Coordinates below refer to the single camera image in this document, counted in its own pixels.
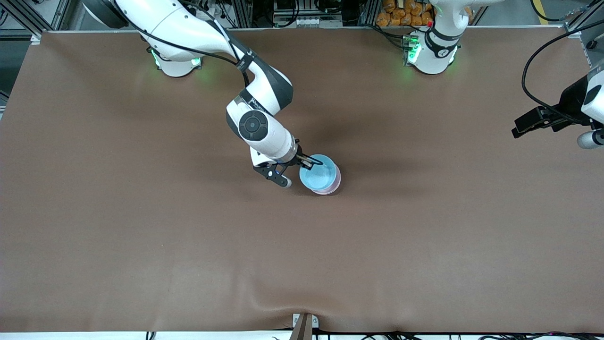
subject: brown table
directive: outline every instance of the brown table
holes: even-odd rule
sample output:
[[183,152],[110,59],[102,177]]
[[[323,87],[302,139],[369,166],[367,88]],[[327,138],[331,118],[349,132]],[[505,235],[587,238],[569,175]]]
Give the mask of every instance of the brown table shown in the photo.
[[[471,29],[447,72],[370,30],[237,36],[293,81],[278,118],[342,169],[281,189],[225,122],[219,60],[171,79],[135,34],[45,34],[0,124],[3,331],[604,332],[604,152],[510,133],[557,28]],[[535,60],[555,102],[579,41]]]

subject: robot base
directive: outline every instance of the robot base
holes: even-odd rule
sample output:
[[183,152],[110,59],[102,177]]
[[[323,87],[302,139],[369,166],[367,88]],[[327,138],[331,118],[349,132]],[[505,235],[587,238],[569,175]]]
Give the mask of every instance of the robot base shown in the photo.
[[188,61],[171,61],[156,57],[155,54],[153,54],[153,57],[157,67],[170,77],[184,77],[195,69],[201,69],[201,58]]
[[437,57],[425,43],[425,33],[415,32],[413,36],[417,36],[415,48],[407,52],[407,64],[413,65],[420,72],[425,74],[439,74],[447,69],[453,63],[457,47],[452,52],[442,50],[439,52],[442,57]]

